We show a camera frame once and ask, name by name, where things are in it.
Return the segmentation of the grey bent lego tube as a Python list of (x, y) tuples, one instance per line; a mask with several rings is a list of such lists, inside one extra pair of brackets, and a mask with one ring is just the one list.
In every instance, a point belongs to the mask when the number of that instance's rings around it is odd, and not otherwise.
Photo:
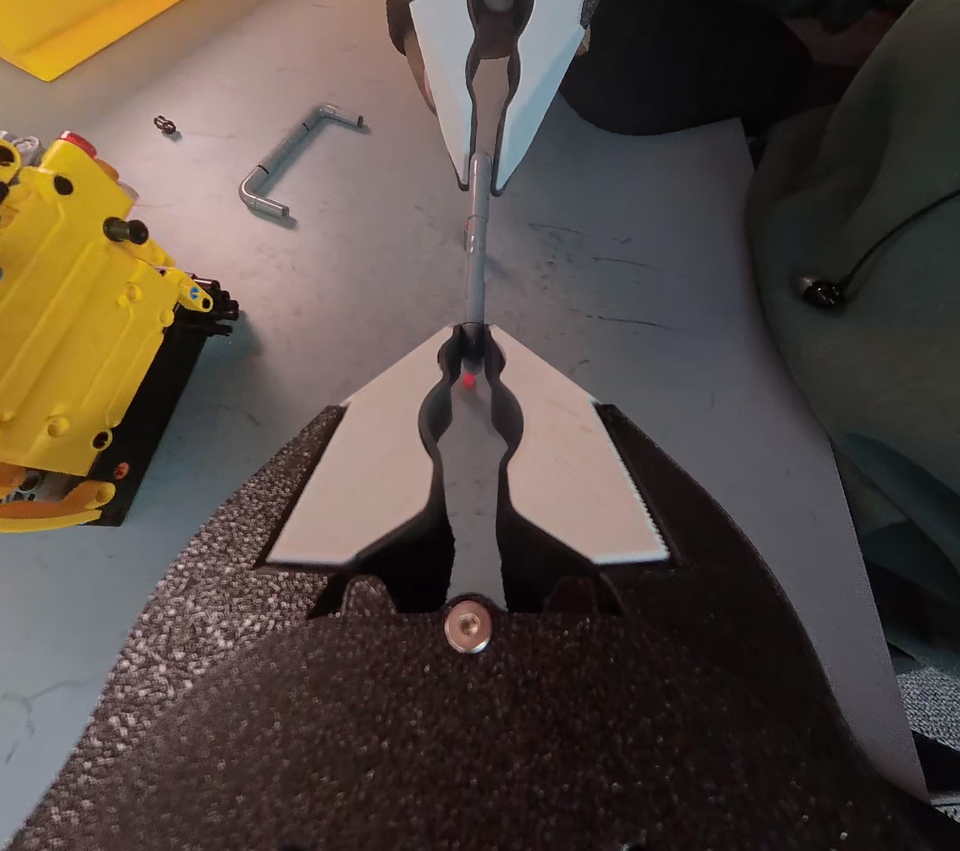
[(275, 179), (296, 159), (324, 124), (341, 125), (356, 132), (365, 132), (367, 129), (366, 120), (360, 113), (348, 112), (330, 102), (312, 107), (284, 133), (279, 143), (258, 161), (238, 185), (238, 196), (248, 211), (279, 221), (291, 218), (289, 206), (275, 201), (268, 193)]
[(476, 376), (483, 365), (486, 340), (486, 245), (490, 218), (492, 158), (474, 153), (470, 164), (470, 213), (465, 227), (465, 282), (462, 310), (463, 357), (466, 374)]

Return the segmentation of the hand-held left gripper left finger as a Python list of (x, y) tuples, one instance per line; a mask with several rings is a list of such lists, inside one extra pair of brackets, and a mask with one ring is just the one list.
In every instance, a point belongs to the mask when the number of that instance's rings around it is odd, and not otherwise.
[(361, 576), (401, 613), (447, 601), (455, 544), (438, 443), (464, 343), (460, 325), (443, 327), (338, 407), (264, 550), (267, 566), (327, 576), (317, 614), (338, 610)]

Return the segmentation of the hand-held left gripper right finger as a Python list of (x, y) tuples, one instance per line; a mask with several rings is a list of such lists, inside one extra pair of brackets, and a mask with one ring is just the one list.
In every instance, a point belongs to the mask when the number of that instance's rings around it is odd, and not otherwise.
[(618, 612), (609, 569), (670, 550), (594, 396), (497, 326), (486, 327), (490, 416), (506, 452), (495, 535), (510, 612), (540, 613), (564, 580)]

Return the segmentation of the person's right hand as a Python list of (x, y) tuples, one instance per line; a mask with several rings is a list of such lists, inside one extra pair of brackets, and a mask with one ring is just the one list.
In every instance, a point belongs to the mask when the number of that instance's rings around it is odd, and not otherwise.
[(436, 105), (426, 74), (424, 56), (414, 27), (408, 0), (386, 0), (387, 25), (390, 41), (406, 58), (416, 87), (433, 115)]

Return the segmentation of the black hoodie drawstring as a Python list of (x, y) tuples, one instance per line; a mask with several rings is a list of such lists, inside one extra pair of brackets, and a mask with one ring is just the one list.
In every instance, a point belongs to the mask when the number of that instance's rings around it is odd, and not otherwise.
[(848, 269), (842, 277), (836, 280), (810, 275), (795, 276), (791, 284), (793, 292), (804, 303), (819, 310), (832, 311), (844, 308), (847, 305), (848, 292), (852, 285), (874, 257), (902, 233), (917, 224), (922, 218), (954, 202), (958, 198), (959, 188), (956, 187), (913, 211), (903, 221), (889, 229), (886, 233), (883, 233), (881, 237), (874, 241), (858, 258), (855, 264)]

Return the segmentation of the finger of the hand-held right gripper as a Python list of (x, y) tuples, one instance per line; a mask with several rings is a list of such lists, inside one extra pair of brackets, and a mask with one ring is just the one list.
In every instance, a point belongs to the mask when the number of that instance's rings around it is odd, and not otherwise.
[(474, 0), (411, 0), (411, 13), (440, 133), (458, 185), (467, 190), (476, 141)]
[(491, 191), (500, 196), (536, 137), (586, 33), (586, 0), (513, 0), (519, 24), (508, 65)]

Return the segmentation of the yellow lego robot model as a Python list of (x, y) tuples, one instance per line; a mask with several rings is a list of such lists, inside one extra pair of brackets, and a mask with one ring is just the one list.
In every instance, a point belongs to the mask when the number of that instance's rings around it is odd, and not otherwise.
[(120, 526), (240, 308), (179, 268), (85, 138), (1, 140), (1, 532)]

